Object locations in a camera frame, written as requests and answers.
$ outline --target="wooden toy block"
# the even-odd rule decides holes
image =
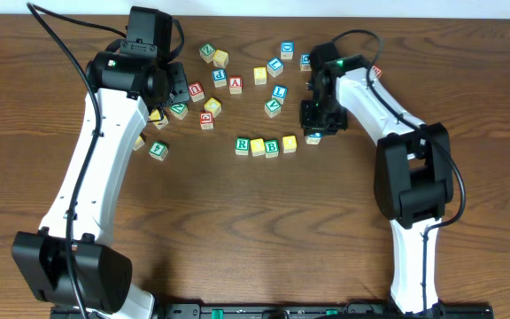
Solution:
[[[373,66],[372,70],[373,70],[373,72],[375,72],[375,76],[377,77],[377,79],[381,79],[381,74],[383,74],[382,69],[380,69],[377,66]]]
[[[281,112],[281,109],[281,104],[274,98],[271,98],[265,103],[265,113],[267,113],[270,118],[274,118],[278,115]]]
[[[216,67],[226,68],[229,62],[229,54],[223,50],[216,50],[213,55],[213,65]]]
[[[151,155],[153,159],[157,160],[165,160],[167,154],[168,148],[166,145],[159,142],[153,143],[151,149],[149,150],[149,155]]]
[[[204,109],[211,113],[215,119],[221,112],[221,103],[217,99],[210,97],[208,102],[204,104]]]
[[[310,54],[300,56],[300,71],[312,71],[310,68]]]
[[[236,155],[249,155],[249,138],[236,139]]]
[[[226,76],[226,70],[218,69],[212,71],[213,85],[216,88],[228,85],[228,77]]]
[[[241,94],[243,91],[243,79],[241,76],[232,76],[229,78],[229,93]]]
[[[184,120],[188,114],[188,107],[184,103],[179,103],[170,107],[170,113],[178,120]]]
[[[322,139],[321,133],[314,133],[308,136],[305,136],[305,140],[307,144],[317,145]]]
[[[281,43],[281,58],[292,59],[293,55],[294,55],[294,43],[293,42]]]
[[[201,99],[204,99],[204,89],[202,89],[200,82],[190,84],[188,86],[188,92],[190,93],[192,102],[197,102]]]
[[[209,112],[200,113],[200,128],[213,129],[213,115]]]
[[[206,43],[200,48],[200,57],[202,57],[205,63],[213,61],[213,56],[216,53],[216,48],[213,45]]]
[[[149,120],[153,121],[152,123],[155,124],[155,127],[157,127],[157,129],[161,129],[168,124],[168,118],[166,117],[166,114],[163,111],[160,112],[158,110],[153,110],[151,112],[151,115],[149,115]]]
[[[297,151],[297,137],[296,136],[284,136],[282,138],[282,152],[290,153]]]
[[[270,159],[279,156],[279,142],[271,140],[265,142],[265,157]]]
[[[279,58],[273,58],[267,63],[267,71],[273,77],[279,76],[282,73],[284,64]]]
[[[277,101],[279,101],[281,105],[283,105],[284,99],[287,98],[287,88],[282,87],[280,85],[275,85],[271,98],[276,99]]]
[[[135,141],[135,144],[133,144],[133,151],[137,151],[138,149],[143,147],[143,145],[145,145],[145,140],[141,135],[139,135],[137,137],[137,140]]]
[[[267,84],[267,70],[264,67],[255,67],[253,74],[255,75],[255,85]]]
[[[251,155],[259,156],[265,154],[265,142],[262,138],[251,140]]]

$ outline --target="blue block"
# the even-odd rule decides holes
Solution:
[[[287,88],[282,87],[280,85],[275,85],[273,89],[273,97],[278,98],[286,98],[287,97]]]
[[[293,42],[281,43],[281,52],[294,52],[294,43]]]
[[[218,69],[212,71],[212,77],[214,81],[225,80],[226,79],[226,70]]]
[[[278,70],[282,66],[282,61],[279,58],[273,58],[269,61],[269,66],[273,69],[273,71]]]
[[[300,56],[300,64],[310,64],[310,54],[302,54]]]

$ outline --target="wood grain surface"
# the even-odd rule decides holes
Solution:
[[[127,16],[82,16],[122,29]],[[48,19],[85,66],[114,35]],[[134,265],[133,282],[163,296],[206,303],[344,303],[385,299],[392,279],[389,223],[373,196],[375,147],[350,129],[306,145],[298,123],[309,73],[300,53],[351,28],[385,39],[382,82],[411,113],[449,130],[467,185],[462,220],[439,233],[437,291],[445,302],[489,302],[510,318],[510,20],[277,19],[181,17],[177,59],[189,82],[223,111],[203,131],[203,103],[184,121],[144,133],[170,145],[164,162],[134,152],[117,207],[113,248]],[[174,45],[178,36],[174,36]],[[291,40],[284,72],[254,86],[252,68]],[[198,54],[210,42],[229,52],[243,94],[215,89]],[[344,55],[371,56],[375,42],[344,38]],[[289,88],[282,113],[263,104]],[[86,92],[58,46],[30,16],[0,16],[0,318],[45,318],[11,257],[19,230],[36,231],[63,181],[78,138]],[[296,134],[296,153],[238,157],[238,136]],[[458,196],[448,205],[450,217]]]

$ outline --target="green block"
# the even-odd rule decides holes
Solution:
[[[281,108],[281,104],[276,99],[272,98],[265,103],[265,107],[270,111],[274,112]]]
[[[204,53],[204,55],[208,56],[212,54],[212,52],[216,51],[216,48],[214,48],[211,44],[206,43],[202,48],[200,48],[200,50]]]
[[[212,319],[223,319],[223,310],[212,310]]]
[[[170,110],[175,112],[175,113],[182,113],[182,111],[184,111],[184,109],[186,109],[186,105],[182,104],[182,103],[179,103],[177,105],[173,105],[170,107]]]
[[[279,151],[279,142],[277,140],[271,140],[265,142],[265,152],[274,153]]]
[[[160,156],[163,153],[163,151],[165,150],[165,148],[166,148],[166,145],[161,144],[159,142],[155,142],[151,146],[151,149],[149,150],[149,153],[151,153],[153,155]]]
[[[249,138],[237,138],[236,139],[236,150],[249,151]]]

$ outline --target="white arm segment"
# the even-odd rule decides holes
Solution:
[[[361,126],[371,136],[375,145],[380,138],[388,134],[396,133],[403,135],[413,130],[407,125],[399,122],[384,105],[377,100],[371,90],[367,87],[366,68],[361,67],[345,73],[344,76],[337,79],[336,99],[344,108],[348,109],[359,121]],[[414,125],[420,126],[423,121],[412,116],[401,106],[395,98],[381,85],[375,76],[375,72],[370,73],[371,81],[377,90],[377,93],[399,114],[404,114],[403,118],[411,121]]]
[[[390,221],[393,231],[393,254],[395,275],[390,286],[390,296],[403,314],[420,313],[424,310],[422,299],[422,256],[424,230],[440,220],[430,218],[415,222],[413,227],[405,230],[396,220]],[[431,309],[438,302],[434,286],[434,269],[436,259],[436,240],[438,229],[429,232],[426,263],[426,305]]]
[[[403,135],[413,130],[399,122],[384,105],[373,95],[367,87],[366,68],[351,70],[337,79],[336,99],[344,108],[348,109],[371,136],[375,145],[381,138],[395,133]],[[371,81],[377,93],[397,113],[416,126],[424,122],[407,112],[395,98],[381,85],[375,72],[371,72]],[[408,159],[414,159],[414,154],[408,154]],[[390,295],[395,300],[403,314],[419,313],[423,310],[422,299],[422,256],[423,242],[421,234],[429,225],[435,224],[433,218],[416,222],[410,230],[405,230],[396,220],[390,221],[393,233],[395,274],[390,287]],[[436,258],[437,229],[429,233],[427,254],[427,308],[438,302],[434,286],[434,267]]]
[[[123,176],[135,140],[147,124],[149,112],[140,97],[137,100],[127,98],[124,91],[99,89],[96,98],[102,112],[104,136],[97,140],[81,185],[75,209],[77,218],[73,222],[73,239],[79,240],[84,233],[89,233],[96,237],[97,244],[110,245],[113,242],[115,207]],[[65,180],[39,226],[39,229],[48,227],[50,236],[65,237],[65,213],[88,152],[95,120],[94,107],[87,95],[84,123]]]

